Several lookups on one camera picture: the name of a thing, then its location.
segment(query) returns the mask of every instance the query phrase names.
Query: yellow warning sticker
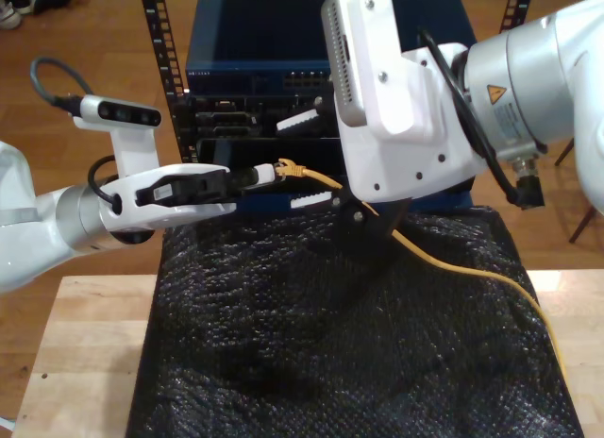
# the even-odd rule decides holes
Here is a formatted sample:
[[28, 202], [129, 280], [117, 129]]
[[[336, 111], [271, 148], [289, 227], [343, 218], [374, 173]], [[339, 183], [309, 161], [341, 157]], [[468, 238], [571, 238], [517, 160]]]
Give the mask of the yellow warning sticker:
[[501, 98], [503, 96], [503, 94], [506, 92], [506, 88], [505, 87], [499, 87], [499, 86], [487, 86], [487, 91], [489, 92], [489, 98], [491, 98], [491, 104], [494, 105], [497, 101], [499, 101], [499, 98]]

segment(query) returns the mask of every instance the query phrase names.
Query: black bubble wrap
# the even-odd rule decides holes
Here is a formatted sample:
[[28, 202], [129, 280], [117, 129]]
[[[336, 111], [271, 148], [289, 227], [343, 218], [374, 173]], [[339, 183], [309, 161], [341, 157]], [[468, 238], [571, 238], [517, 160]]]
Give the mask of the black bubble wrap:
[[[334, 220], [227, 216], [166, 232], [127, 436], [582, 436], [517, 292], [402, 246], [351, 259]], [[490, 209], [410, 214], [401, 230], [534, 295]]]

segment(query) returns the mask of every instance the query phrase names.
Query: chair leg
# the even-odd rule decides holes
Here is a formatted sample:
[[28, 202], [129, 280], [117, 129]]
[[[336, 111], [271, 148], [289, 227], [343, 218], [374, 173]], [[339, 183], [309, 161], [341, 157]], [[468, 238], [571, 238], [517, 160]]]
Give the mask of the chair leg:
[[560, 156], [554, 163], [554, 166], [560, 166], [560, 163], [562, 162], [562, 160], [564, 160], [566, 158], [566, 155], [568, 155], [568, 153], [573, 149], [574, 146], [575, 146], [575, 139], [572, 139], [570, 141], [570, 143], [568, 143], [568, 145], [564, 148], [564, 150], [562, 151], [562, 153], [560, 154]]
[[583, 216], [583, 219], [581, 219], [581, 222], [579, 223], [577, 230], [575, 230], [575, 233], [573, 233], [573, 236], [570, 237], [570, 240], [568, 240], [568, 243], [574, 243], [577, 240], [577, 238], [579, 237], [581, 232], [587, 227], [587, 225], [592, 220], [592, 218], [594, 216], [596, 216], [596, 213], [597, 213], [596, 207], [590, 207], [589, 210], [587, 210], [587, 213], [585, 213], [585, 216]]

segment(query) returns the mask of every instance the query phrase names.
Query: wooden table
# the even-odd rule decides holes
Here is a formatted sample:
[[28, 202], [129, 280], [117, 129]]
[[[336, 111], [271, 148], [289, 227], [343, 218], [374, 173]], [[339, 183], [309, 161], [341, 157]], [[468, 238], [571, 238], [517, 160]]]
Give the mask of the wooden table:
[[[604, 270], [532, 271], [588, 437], [604, 436]], [[64, 278], [13, 433], [124, 436], [155, 276]]]

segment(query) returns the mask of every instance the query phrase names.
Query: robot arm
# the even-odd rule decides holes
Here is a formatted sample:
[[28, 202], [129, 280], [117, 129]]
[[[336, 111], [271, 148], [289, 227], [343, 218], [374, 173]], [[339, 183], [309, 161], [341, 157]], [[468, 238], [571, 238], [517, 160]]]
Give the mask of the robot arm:
[[0, 143], [0, 293], [74, 257], [233, 212], [232, 197], [242, 189], [275, 180], [273, 165], [242, 173], [211, 164], [159, 166], [156, 109], [89, 94], [70, 108], [79, 128], [110, 133], [118, 178], [36, 196], [23, 154]]
[[[604, 0], [584, 1], [469, 50], [438, 46], [459, 86], [447, 83], [428, 49], [397, 52], [391, 0], [327, 0], [322, 17], [346, 171], [357, 198], [433, 194], [487, 164], [495, 174], [496, 157], [517, 175], [514, 189], [495, 163], [509, 200], [523, 208], [543, 205], [534, 160], [548, 144], [574, 134], [581, 185], [604, 211], [598, 80]], [[462, 106], [455, 87], [461, 87]], [[474, 124], [464, 121], [461, 108]], [[486, 148], [470, 133], [481, 135]]]

